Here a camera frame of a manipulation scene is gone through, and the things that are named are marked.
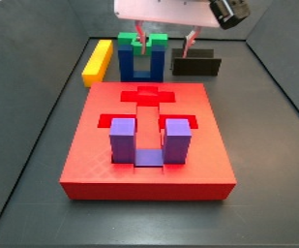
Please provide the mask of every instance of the black block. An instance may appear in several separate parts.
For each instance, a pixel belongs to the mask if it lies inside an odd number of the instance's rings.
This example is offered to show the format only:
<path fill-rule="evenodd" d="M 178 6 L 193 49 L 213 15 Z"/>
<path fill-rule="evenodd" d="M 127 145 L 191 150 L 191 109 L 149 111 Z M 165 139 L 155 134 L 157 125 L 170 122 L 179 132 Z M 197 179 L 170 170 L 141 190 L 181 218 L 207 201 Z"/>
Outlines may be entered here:
<path fill-rule="evenodd" d="M 174 76 L 218 76 L 221 58 L 214 58 L 214 49 L 190 49 L 187 58 L 183 50 L 173 49 L 171 69 Z"/>

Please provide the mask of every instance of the red block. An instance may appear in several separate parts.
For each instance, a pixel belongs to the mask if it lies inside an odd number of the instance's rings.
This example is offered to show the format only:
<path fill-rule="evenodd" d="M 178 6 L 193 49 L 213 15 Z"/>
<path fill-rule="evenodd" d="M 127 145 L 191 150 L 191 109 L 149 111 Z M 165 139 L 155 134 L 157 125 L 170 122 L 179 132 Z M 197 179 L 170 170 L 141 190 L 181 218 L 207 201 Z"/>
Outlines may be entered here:
<path fill-rule="evenodd" d="M 147 95 L 142 91 L 142 114 L 138 116 L 138 103 L 133 99 L 139 97 L 133 95 L 135 93 L 127 93 L 130 97 L 122 102 L 122 94 L 125 94 L 122 92 L 137 92 L 139 87 L 145 86 L 150 88 L 150 93 Z M 153 87 L 158 88 L 155 94 L 151 93 Z M 175 96 L 175 99 L 166 101 L 165 98 L 157 97 L 159 92 Z M 154 102 L 158 101 L 159 111 L 159 116 L 155 111 L 150 111 L 155 115 L 150 123 L 150 131 L 154 130 L 153 123 L 163 128 L 162 120 L 171 116 L 187 116 L 193 123 L 193 141 L 185 165 L 134 168 L 133 164 L 111 163 L 110 117 L 137 116 L 138 125 L 141 123 L 143 127 L 141 118 L 150 118 L 150 112 L 143 114 L 145 102 L 153 106 L 150 95 L 154 97 Z M 106 118 L 106 124 L 99 127 L 102 117 Z M 163 137 L 163 131 L 161 129 L 161 133 L 154 136 L 155 140 L 158 135 Z M 151 146 L 153 139 L 141 135 L 142 130 L 138 132 L 142 145 Z M 235 174 L 202 83 L 94 84 L 65 163 L 61 183 L 74 200 L 223 200 L 235 187 Z"/>

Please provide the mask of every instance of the purple block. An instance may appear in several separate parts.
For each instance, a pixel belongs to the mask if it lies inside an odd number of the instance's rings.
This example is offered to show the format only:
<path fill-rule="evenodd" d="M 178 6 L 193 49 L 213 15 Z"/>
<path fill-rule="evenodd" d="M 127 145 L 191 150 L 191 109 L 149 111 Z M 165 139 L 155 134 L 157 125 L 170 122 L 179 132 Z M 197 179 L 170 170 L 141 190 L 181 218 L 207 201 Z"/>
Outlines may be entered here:
<path fill-rule="evenodd" d="M 193 132 L 189 119 L 166 119 L 163 163 L 185 164 Z"/>
<path fill-rule="evenodd" d="M 113 118 L 110 144 L 115 164 L 135 163 L 135 118 Z"/>
<path fill-rule="evenodd" d="M 135 167 L 163 167 L 162 149 L 137 149 Z"/>

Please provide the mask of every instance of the gray floor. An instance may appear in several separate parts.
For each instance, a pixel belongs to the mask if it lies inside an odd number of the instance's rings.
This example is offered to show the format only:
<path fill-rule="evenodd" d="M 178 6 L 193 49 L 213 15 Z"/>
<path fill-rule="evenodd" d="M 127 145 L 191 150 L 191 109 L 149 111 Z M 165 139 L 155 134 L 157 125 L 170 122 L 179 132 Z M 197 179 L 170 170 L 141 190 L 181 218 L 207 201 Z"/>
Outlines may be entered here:
<path fill-rule="evenodd" d="M 235 169 L 226 201 L 70 201 L 59 185 L 89 90 L 81 73 L 91 41 L 0 218 L 6 245 L 299 245 L 299 114 L 245 42 L 198 42 L 223 58 L 217 77 L 201 81 Z M 119 79 L 117 51 L 107 81 Z"/>

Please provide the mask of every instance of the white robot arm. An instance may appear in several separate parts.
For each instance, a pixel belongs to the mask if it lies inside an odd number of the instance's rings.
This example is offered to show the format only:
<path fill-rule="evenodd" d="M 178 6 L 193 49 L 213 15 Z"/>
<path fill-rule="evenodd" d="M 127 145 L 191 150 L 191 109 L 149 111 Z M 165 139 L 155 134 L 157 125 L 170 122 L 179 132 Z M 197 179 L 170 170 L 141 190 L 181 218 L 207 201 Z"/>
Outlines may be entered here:
<path fill-rule="evenodd" d="M 147 35 L 145 21 L 185 24 L 193 31 L 185 40 L 185 55 L 198 37 L 201 27 L 237 26 L 250 15 L 246 0 L 114 0 L 114 12 L 119 18 L 134 19 L 139 41 L 146 52 Z"/>

